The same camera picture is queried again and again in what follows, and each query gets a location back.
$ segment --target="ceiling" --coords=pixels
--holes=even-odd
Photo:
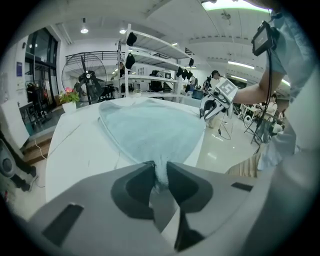
[[[80,33],[82,18],[86,18],[88,34]],[[227,74],[255,84],[265,69],[266,55],[252,54],[251,39],[263,20],[270,20],[270,15],[256,10],[205,11],[201,0],[52,0],[30,16],[18,35],[62,23],[72,41],[121,38],[124,36],[119,30],[131,23],[134,30],[169,43],[178,42],[179,47],[188,48],[213,70],[223,64]],[[228,61],[255,69],[230,65]],[[281,83],[277,92],[288,98],[290,87]]]
[[[86,17],[85,27],[89,33],[82,34],[80,30],[84,23],[82,18],[69,20],[64,22],[64,27],[72,41],[94,39],[94,38],[125,38],[124,34],[120,34],[121,29],[127,29],[129,21],[110,17]],[[134,30],[144,32],[154,37],[162,38],[163,33],[160,33],[152,28],[131,22]]]

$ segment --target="white wall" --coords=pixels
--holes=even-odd
[[[26,36],[7,49],[0,64],[0,73],[7,75],[7,97],[9,100],[16,100],[20,106],[28,103],[25,85],[26,48],[22,48],[23,43],[27,41]],[[17,62],[22,63],[22,76],[19,77],[17,76]]]
[[[101,51],[117,51],[117,38],[96,38],[74,41],[74,44],[66,47],[66,56],[85,53],[85,52],[101,52]]]

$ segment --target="white floor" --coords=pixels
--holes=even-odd
[[[226,122],[225,127],[220,126],[222,120]],[[253,136],[249,132],[244,133],[245,130],[243,121],[236,115],[229,119],[219,113],[214,118],[213,129],[206,127],[196,167],[224,174],[230,167],[251,157],[259,146],[255,142],[250,144]]]
[[[231,139],[229,139],[230,137],[223,125],[220,127],[221,135],[223,136],[221,137],[218,133],[218,128],[222,123],[223,117],[224,114],[220,113],[214,119],[214,128],[206,128],[196,165],[197,168],[225,173],[231,166],[249,158],[258,149],[257,144],[254,142],[250,144],[252,135],[248,132],[244,133],[246,128],[243,122],[235,115],[233,115],[232,119],[229,119],[227,115],[224,117],[224,122],[226,122],[225,128],[230,134]],[[25,220],[29,220],[46,203],[46,164],[46,160],[35,164],[39,178],[34,182],[30,192],[14,189],[15,195],[11,201],[13,211]],[[28,183],[33,179],[30,175],[26,175],[23,172],[19,175],[24,177]]]

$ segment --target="white table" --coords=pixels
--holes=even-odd
[[[125,97],[112,100],[120,106],[130,106],[150,98]],[[196,107],[176,102],[151,99],[195,115]],[[75,183],[87,177],[130,166],[133,163],[120,153],[103,132],[98,122],[101,103],[77,109],[74,114],[63,114],[55,128],[50,144],[45,173],[45,196],[49,202]],[[195,167],[204,138],[203,134],[184,164]]]

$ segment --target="light blue towel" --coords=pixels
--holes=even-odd
[[[146,100],[132,106],[99,106],[104,131],[135,163],[154,161],[157,180],[168,186],[167,161],[183,163],[205,128],[194,114]]]

